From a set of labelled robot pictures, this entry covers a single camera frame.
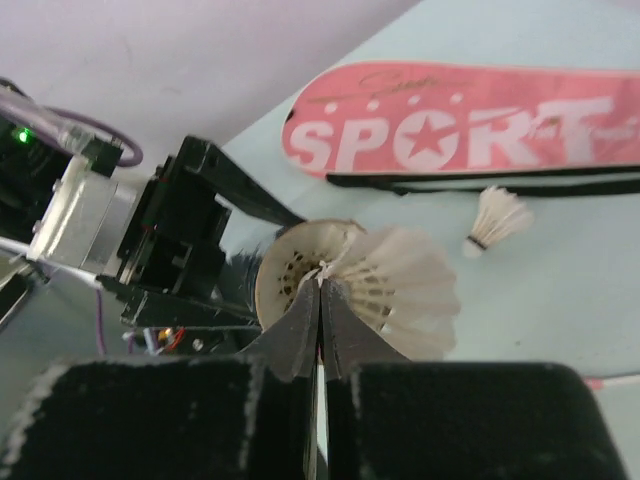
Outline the white shuttlecock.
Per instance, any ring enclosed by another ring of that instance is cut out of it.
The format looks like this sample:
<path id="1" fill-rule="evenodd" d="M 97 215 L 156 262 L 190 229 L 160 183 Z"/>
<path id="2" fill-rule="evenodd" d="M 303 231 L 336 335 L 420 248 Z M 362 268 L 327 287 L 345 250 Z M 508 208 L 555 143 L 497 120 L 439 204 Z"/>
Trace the white shuttlecock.
<path id="1" fill-rule="evenodd" d="M 456 346 L 456 274 L 429 235 L 406 227 L 360 233 L 318 279 L 344 287 L 351 310 L 414 361 L 441 361 Z"/>
<path id="2" fill-rule="evenodd" d="M 488 187 L 480 193 L 477 215 L 462 252 L 467 258 L 478 258 L 510 235 L 526 230 L 533 221 L 533 212 L 516 194 Z"/>

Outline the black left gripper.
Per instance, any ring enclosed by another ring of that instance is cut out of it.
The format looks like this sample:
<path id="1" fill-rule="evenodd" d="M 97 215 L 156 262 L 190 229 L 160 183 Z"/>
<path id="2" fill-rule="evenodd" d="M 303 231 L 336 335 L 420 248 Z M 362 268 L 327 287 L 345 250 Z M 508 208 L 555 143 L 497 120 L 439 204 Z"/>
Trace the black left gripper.
<path id="1" fill-rule="evenodd" d="M 184 138 L 146 184 L 116 252 L 98 276 L 132 328 L 255 330 L 246 306 L 214 297 L 227 263 L 221 240 L 234 209 L 281 227 L 303 219 L 211 141 Z"/>

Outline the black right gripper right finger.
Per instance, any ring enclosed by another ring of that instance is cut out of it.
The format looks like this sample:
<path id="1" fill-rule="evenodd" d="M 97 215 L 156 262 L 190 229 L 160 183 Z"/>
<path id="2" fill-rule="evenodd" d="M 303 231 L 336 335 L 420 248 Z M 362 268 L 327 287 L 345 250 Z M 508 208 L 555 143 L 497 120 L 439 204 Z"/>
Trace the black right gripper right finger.
<path id="1" fill-rule="evenodd" d="M 333 479 L 624 479 L 589 387 L 547 362 L 411 362 L 321 291 Z"/>

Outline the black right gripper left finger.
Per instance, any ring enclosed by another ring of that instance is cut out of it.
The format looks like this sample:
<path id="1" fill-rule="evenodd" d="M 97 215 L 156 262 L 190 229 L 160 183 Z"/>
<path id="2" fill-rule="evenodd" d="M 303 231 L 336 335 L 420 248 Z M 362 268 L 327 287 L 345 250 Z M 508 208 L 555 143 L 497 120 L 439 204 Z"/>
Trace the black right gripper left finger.
<path id="1" fill-rule="evenodd" d="M 243 351 L 56 362 L 1 443 L 5 479 L 312 479 L 320 291 Z"/>

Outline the black shuttlecock tube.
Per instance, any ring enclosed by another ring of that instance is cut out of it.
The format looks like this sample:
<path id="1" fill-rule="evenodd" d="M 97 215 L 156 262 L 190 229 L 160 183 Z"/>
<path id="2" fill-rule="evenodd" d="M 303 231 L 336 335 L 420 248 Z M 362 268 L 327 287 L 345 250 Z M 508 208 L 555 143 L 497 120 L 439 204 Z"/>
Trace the black shuttlecock tube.
<path id="1" fill-rule="evenodd" d="M 217 290 L 266 330 L 291 307 L 301 284 L 365 231 L 353 220 L 329 218 L 252 233 L 227 254 Z"/>

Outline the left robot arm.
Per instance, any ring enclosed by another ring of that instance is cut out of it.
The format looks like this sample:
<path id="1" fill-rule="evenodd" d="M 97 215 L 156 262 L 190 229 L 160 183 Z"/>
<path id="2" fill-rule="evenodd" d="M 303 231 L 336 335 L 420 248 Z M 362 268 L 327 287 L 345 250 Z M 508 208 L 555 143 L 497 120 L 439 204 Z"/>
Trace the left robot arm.
<path id="1" fill-rule="evenodd" d="M 1 84 L 1 232 L 32 262 L 88 275 L 124 304 L 125 324 L 254 329 L 259 258 L 221 244 L 233 211 L 280 227 L 289 210 L 215 143 L 186 137 L 141 186 L 126 136 Z"/>

